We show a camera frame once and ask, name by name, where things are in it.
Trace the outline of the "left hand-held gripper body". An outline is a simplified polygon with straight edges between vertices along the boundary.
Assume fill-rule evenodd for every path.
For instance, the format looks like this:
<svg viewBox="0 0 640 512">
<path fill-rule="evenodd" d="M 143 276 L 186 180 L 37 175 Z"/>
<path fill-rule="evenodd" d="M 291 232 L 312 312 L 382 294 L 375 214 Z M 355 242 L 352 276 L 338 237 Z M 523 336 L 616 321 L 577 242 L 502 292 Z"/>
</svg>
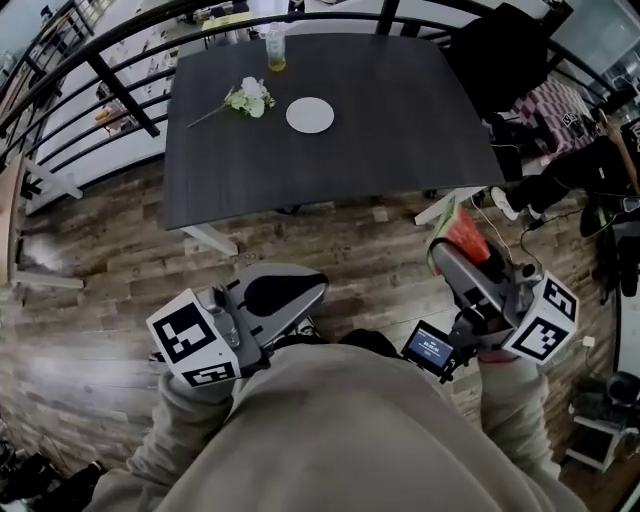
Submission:
<svg viewBox="0 0 640 512">
<path fill-rule="evenodd" d="M 247 377 L 263 352 L 225 288 L 184 290 L 146 320 L 171 373 L 190 388 Z"/>
</svg>

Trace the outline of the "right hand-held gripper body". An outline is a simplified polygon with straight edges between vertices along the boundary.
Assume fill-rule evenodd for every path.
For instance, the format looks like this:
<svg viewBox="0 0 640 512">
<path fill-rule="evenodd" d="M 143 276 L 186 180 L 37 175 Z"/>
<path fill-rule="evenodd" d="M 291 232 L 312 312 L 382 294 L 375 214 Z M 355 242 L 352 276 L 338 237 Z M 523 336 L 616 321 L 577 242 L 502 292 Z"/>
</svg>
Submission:
<svg viewBox="0 0 640 512">
<path fill-rule="evenodd" d="M 505 301 L 460 301 L 449 342 L 460 357 L 504 350 L 537 365 L 549 362 L 575 334 L 579 300 L 548 272 L 514 266 Z"/>
</svg>

